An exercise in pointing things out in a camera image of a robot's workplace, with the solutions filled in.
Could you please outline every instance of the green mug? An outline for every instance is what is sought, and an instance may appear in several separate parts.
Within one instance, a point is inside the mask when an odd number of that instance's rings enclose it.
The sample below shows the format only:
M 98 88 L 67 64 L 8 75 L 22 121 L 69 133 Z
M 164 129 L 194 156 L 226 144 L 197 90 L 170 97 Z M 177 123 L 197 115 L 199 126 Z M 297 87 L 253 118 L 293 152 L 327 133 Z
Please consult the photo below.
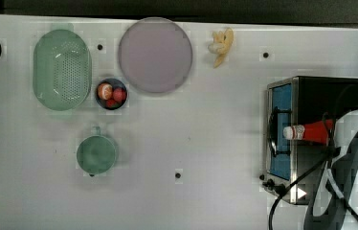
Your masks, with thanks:
M 80 167 L 90 176 L 105 173 L 117 160 L 115 144 L 108 138 L 101 136 L 98 126 L 92 128 L 93 136 L 80 143 L 77 160 Z

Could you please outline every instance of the gray plate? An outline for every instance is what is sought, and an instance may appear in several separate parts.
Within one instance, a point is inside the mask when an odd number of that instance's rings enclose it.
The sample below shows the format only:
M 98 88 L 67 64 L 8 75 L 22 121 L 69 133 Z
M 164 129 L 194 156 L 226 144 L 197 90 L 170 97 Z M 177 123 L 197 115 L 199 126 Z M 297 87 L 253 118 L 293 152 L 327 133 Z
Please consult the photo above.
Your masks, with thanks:
M 186 33 L 174 22 L 145 18 L 131 26 L 119 47 L 123 74 L 135 87 L 164 93 L 179 87 L 188 76 L 192 49 Z

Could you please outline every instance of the green basket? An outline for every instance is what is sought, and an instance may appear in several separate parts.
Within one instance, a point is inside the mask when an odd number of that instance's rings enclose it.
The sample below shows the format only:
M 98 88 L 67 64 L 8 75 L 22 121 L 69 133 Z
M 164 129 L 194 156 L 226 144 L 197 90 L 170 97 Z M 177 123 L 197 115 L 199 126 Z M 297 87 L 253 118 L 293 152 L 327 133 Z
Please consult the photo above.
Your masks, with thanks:
M 90 93 L 92 59 L 84 41 L 69 30 L 43 35 L 34 49 L 35 96 L 46 107 L 76 108 Z

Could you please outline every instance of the table surface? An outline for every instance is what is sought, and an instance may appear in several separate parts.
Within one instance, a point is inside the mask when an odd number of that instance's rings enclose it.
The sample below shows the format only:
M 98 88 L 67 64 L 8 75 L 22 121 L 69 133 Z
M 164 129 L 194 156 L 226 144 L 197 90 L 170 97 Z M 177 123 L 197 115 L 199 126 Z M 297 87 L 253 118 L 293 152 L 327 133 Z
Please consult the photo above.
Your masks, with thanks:
M 90 97 L 69 112 L 42 106 L 32 88 L 34 46 L 54 22 L 72 23 L 93 59 Z M 134 22 L 0 15 L 0 229 L 267 229 L 275 198 L 258 180 L 267 84 L 358 78 L 358 29 L 178 22 L 194 52 L 190 75 L 174 92 L 147 94 L 130 87 L 117 62 Z M 226 27 L 235 43 L 213 69 L 207 45 Z M 93 94 L 110 76 L 130 93 L 115 112 Z M 90 177 L 76 150 L 95 125 L 120 156 L 111 171 Z M 301 229 L 305 210 L 282 202 L 276 229 Z

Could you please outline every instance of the oven window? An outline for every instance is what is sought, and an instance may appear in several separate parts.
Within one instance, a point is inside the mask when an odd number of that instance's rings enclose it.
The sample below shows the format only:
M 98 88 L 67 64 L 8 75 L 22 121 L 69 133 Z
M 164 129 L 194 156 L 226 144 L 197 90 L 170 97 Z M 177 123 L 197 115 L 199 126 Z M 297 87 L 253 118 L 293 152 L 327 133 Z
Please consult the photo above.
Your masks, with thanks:
M 292 85 L 286 84 L 272 89 L 272 109 L 289 110 L 292 108 Z M 290 142 L 283 138 L 283 128 L 290 126 L 290 113 L 278 114 L 278 140 L 276 150 L 290 152 Z M 271 155 L 270 174 L 290 180 L 290 155 Z

